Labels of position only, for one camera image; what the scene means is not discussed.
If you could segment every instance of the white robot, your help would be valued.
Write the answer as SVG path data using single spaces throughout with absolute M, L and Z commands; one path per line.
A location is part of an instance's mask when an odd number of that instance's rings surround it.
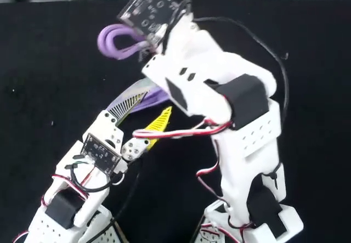
M 172 0 L 132 0 L 120 19 L 145 36 L 153 48 L 142 73 L 181 111 L 188 116 L 201 115 L 203 122 L 174 132 L 136 130 L 134 138 L 122 147 L 123 132 L 116 127 L 115 114 L 102 111 L 83 135 L 85 142 L 77 141 L 57 165 L 54 182 L 29 227 L 26 243 L 121 242 L 113 227 L 92 241 L 111 222 L 111 213 L 102 206 L 109 186 L 91 193 L 89 189 L 111 183 L 112 172 L 121 176 L 116 184 L 122 182 L 127 162 L 138 158 L 151 140 L 192 135 L 211 135 L 218 161 L 196 176 L 215 194 L 201 176 L 219 167 L 223 192 L 205 209 L 196 243 L 227 239 L 284 243 L 303 229 L 296 210 L 279 204 L 286 189 L 276 140 L 281 133 L 280 109 L 270 98 L 276 91 L 273 75 L 237 54 L 224 52 L 207 31 L 200 30 L 188 5 Z M 157 15 L 162 8 L 171 10 L 170 22 L 150 28 L 150 20 L 164 20 L 165 12 Z M 109 151 L 105 153 L 111 158 L 109 162 L 90 156 L 91 149 L 97 147 Z M 79 195 L 75 197 L 81 199 L 78 205 L 61 193 L 67 186 Z

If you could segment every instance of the wire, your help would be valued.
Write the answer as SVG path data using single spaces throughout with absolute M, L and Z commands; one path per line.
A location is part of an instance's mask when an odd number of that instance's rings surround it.
M 15 239 L 12 241 L 12 243 L 16 243 L 21 237 L 23 237 L 24 235 L 27 235 L 29 233 L 28 230 L 23 231 L 22 233 L 18 234 Z
M 117 183 L 112 183 L 112 185 L 120 185 L 123 182 L 125 176 L 126 175 L 123 173 L 121 179 Z
M 231 121 L 222 124 L 220 126 L 216 126 L 211 129 L 181 129 L 177 131 L 170 132 L 160 132 L 160 131 L 152 131 L 145 129 L 138 129 L 133 132 L 133 137 L 136 138 L 148 138 L 148 139 L 161 139 L 161 138 L 181 138 L 188 136 L 197 136 L 197 135 L 214 135 L 222 132 L 223 130 L 230 127 L 233 123 Z
M 203 17 L 203 18 L 196 18 L 193 22 L 208 22 L 208 21 L 220 21 L 220 22 L 230 22 L 240 28 L 242 28 L 249 36 L 251 36 L 261 47 L 263 47 L 274 59 L 278 62 L 281 75 L 284 81 L 284 103 L 281 113 L 281 126 L 283 127 L 285 118 L 287 115 L 287 108 L 289 105 L 289 80 L 286 72 L 285 65 L 283 64 L 280 57 L 266 44 L 264 43 L 255 33 L 253 33 L 248 27 L 246 27 L 243 23 L 233 20 L 227 17 Z
M 131 36 L 136 41 L 136 44 L 123 49 L 116 48 L 114 39 L 123 35 Z M 133 28 L 122 24 L 113 24 L 105 27 L 100 32 L 98 36 L 98 48 L 104 56 L 121 60 L 130 57 L 142 49 L 150 48 L 150 43 L 143 36 L 137 34 Z
M 61 176 L 59 174 L 53 174 L 52 178 L 55 179 L 61 179 L 63 180 L 68 186 L 70 186 L 74 191 L 76 191 L 81 197 L 83 197 L 85 200 L 88 199 L 88 195 L 86 193 L 83 192 L 82 189 L 80 189 L 78 187 L 77 184 L 75 184 L 75 182 L 71 181 L 69 178 L 65 177 L 65 176 Z
M 113 184 L 113 180 L 109 180 L 105 185 L 103 185 L 102 187 L 98 187 L 98 188 L 86 188 L 83 185 L 81 185 L 79 183 L 79 181 L 77 180 L 77 176 L 75 174 L 75 170 L 74 167 L 71 167 L 71 178 L 72 178 L 72 182 L 74 183 L 74 185 L 76 185 L 79 189 L 81 189 L 82 191 L 86 192 L 86 193 L 97 193 L 100 191 L 105 190 L 106 188 L 112 186 Z
M 94 171 L 95 169 L 95 166 L 93 167 L 93 169 L 91 169 L 91 171 L 87 174 L 87 176 L 83 179 L 81 185 L 85 185 L 88 181 L 89 181 L 89 178 L 92 176 L 92 172 Z
M 224 228 L 220 227 L 214 227 L 211 223 L 206 223 L 201 225 L 202 228 L 216 228 L 218 231 L 222 232 L 224 235 L 232 239 L 235 243 L 240 243 L 238 239 L 233 237 L 228 231 L 226 231 Z
M 143 166 L 143 160 L 142 160 L 142 157 L 139 157 L 138 159 L 132 161 L 129 165 L 137 162 L 137 161 L 140 161 L 140 168 L 142 169 L 142 166 Z M 135 177 L 135 180 L 134 180 L 134 183 L 131 187 L 131 189 L 129 190 L 129 193 L 127 195 L 127 198 L 125 199 L 122 207 L 120 208 L 120 210 L 118 211 L 118 213 L 111 218 L 111 221 L 110 223 L 103 229 L 101 230 L 100 232 L 98 232 L 95 236 L 93 236 L 90 240 L 88 240 L 86 243 L 93 243 L 95 239 L 97 239 L 99 236 L 101 236 L 103 233 L 105 233 L 111 226 L 114 225 L 114 222 L 119 219 L 119 217 L 121 216 L 121 214 L 123 213 L 123 211 L 126 209 L 126 207 L 129 205 L 130 201 L 131 201 L 131 198 L 132 196 L 134 195 L 135 193 L 135 190 L 138 186 L 138 183 L 139 183 L 139 180 L 140 180 L 140 173 L 141 173 L 141 169 L 140 171 L 138 172 L 137 176 Z
M 215 171 L 218 166 L 219 166 L 219 160 L 220 160 L 220 153 L 219 153 L 219 145 L 218 142 L 215 140 L 214 144 L 216 146 L 216 152 L 217 152 L 217 162 L 214 166 L 210 167 L 210 168 L 205 168 L 205 169 L 201 169 L 199 171 L 196 172 L 196 178 L 197 180 L 209 191 L 211 192 L 218 200 L 223 201 L 224 203 L 226 203 L 226 205 L 229 207 L 229 203 L 227 202 L 227 200 L 225 200 L 222 196 L 217 195 L 217 193 L 213 190 L 212 187 L 210 187 L 208 184 L 206 184 L 206 182 L 201 178 L 202 175 L 204 174 L 209 174 L 212 173 L 213 171 Z
M 179 4 L 178 8 L 174 10 L 171 20 L 169 21 L 169 24 L 166 28 L 165 35 L 163 36 L 163 42 L 162 42 L 162 54 L 164 55 L 167 46 L 168 46 L 168 40 L 169 40 L 169 34 L 171 33 L 172 29 L 175 27 L 175 25 L 178 23 L 179 19 L 185 15 L 189 14 L 191 12 L 191 0 L 182 0 L 181 3 Z

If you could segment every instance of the electronic component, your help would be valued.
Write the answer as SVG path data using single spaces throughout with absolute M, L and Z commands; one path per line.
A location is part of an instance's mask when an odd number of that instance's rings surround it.
M 174 0 L 131 0 L 118 18 L 157 47 L 178 6 Z
M 73 219 L 84 200 L 71 188 L 58 192 L 48 205 L 45 213 L 63 228 L 73 227 Z
M 107 175 L 111 175 L 121 159 L 107 145 L 91 134 L 88 134 L 81 154 L 94 160 L 95 166 Z

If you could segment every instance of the black wire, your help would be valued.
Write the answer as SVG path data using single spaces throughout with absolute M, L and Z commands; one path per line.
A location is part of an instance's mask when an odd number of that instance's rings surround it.
M 80 184 L 80 182 L 77 180 L 77 176 L 75 174 L 75 169 L 74 167 L 71 167 L 71 180 L 74 183 L 74 185 L 76 185 L 79 189 L 81 189 L 83 192 L 86 193 L 97 193 L 100 191 L 105 190 L 106 188 L 112 186 L 113 183 L 115 183 L 116 181 L 114 181 L 113 179 L 111 179 L 107 184 L 103 185 L 102 187 L 98 187 L 98 188 L 86 188 L 84 186 L 82 186 Z
M 178 20 L 184 15 L 189 14 L 191 12 L 191 0 L 182 0 L 179 4 L 178 8 L 173 12 L 171 20 L 167 26 L 165 35 L 163 37 L 162 43 L 162 54 L 165 54 L 167 46 L 168 46 L 168 39 L 169 34 L 171 33 L 172 29 L 178 23 Z
M 280 59 L 280 57 L 266 44 L 264 43 L 255 33 L 253 33 L 248 27 L 246 27 L 243 23 L 233 20 L 227 17 L 203 17 L 194 19 L 193 22 L 208 22 L 208 21 L 221 21 L 221 22 L 230 22 L 235 24 L 236 26 L 242 28 L 249 36 L 251 36 L 261 47 L 263 47 L 279 64 L 280 71 L 284 81 L 284 103 L 281 113 L 281 126 L 283 128 L 285 118 L 287 115 L 287 108 L 289 105 L 289 81 L 286 73 L 285 66 Z
M 133 196 L 133 194 L 135 193 L 135 190 L 138 186 L 138 183 L 139 183 L 139 177 L 140 177 L 140 173 L 141 173 L 141 168 L 143 166 L 143 161 L 142 161 L 142 158 L 138 158 L 134 161 L 132 161 L 129 165 L 131 165 L 132 163 L 135 163 L 136 161 L 140 161 L 140 170 L 137 174 L 137 176 L 135 177 L 135 180 L 134 180 L 134 183 L 133 183 L 133 186 L 131 187 L 131 189 L 129 190 L 129 193 L 128 193 L 128 196 L 127 198 L 125 199 L 122 207 L 120 208 L 120 210 L 118 211 L 118 213 L 111 218 L 111 221 L 110 223 L 103 229 L 101 230 L 100 232 L 98 232 L 95 236 L 93 236 L 91 239 L 89 239 L 86 243 L 92 243 L 94 242 L 95 239 L 97 239 L 99 236 L 101 236 L 103 233 L 105 233 L 111 226 L 114 225 L 114 223 L 116 222 L 117 219 L 120 218 L 122 212 L 126 209 L 126 207 L 129 205 L 130 201 L 131 201 L 131 198 Z

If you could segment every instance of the red wire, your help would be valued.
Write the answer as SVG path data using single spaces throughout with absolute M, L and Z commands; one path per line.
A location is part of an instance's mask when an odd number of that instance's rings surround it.
M 87 174 L 87 176 L 84 178 L 84 180 L 82 181 L 81 185 L 85 185 L 86 181 L 92 176 L 92 172 L 94 171 L 95 166 L 93 167 L 93 169 Z
M 75 189 L 77 189 L 79 192 L 81 192 L 83 195 L 85 195 L 86 197 L 88 197 L 87 193 L 85 193 L 84 191 L 82 191 L 81 189 L 79 189 L 79 187 L 77 187 L 70 178 L 65 177 L 65 176 L 61 176 L 59 174 L 53 174 L 53 177 L 58 177 L 58 178 L 62 178 L 65 179 L 67 182 L 69 182 Z
M 215 128 L 215 129 L 210 129 L 208 131 L 196 131 L 193 130 L 186 130 L 186 132 L 178 132 L 178 133 L 170 133 L 170 134 L 166 134 L 166 133 L 162 133 L 162 134 L 154 134 L 154 135 L 147 135 L 144 136 L 142 134 L 138 134 L 138 133 L 133 133 L 133 137 L 136 137 L 136 138 L 148 138 L 148 139 L 161 139 L 161 138 L 170 138 L 170 137 L 184 137 L 184 136 L 202 136 L 202 135 L 214 135 L 220 131 L 222 131 L 223 129 L 229 127 L 230 125 L 232 124 L 231 121 Z
M 22 236 L 24 236 L 25 234 L 28 234 L 28 233 L 29 233 L 29 231 L 28 231 L 28 230 L 25 230 L 25 231 L 23 231 L 22 233 L 18 234 L 18 235 L 14 238 L 14 240 L 12 241 L 12 243 L 16 243 L 17 240 L 20 239 L 20 237 L 22 237 Z

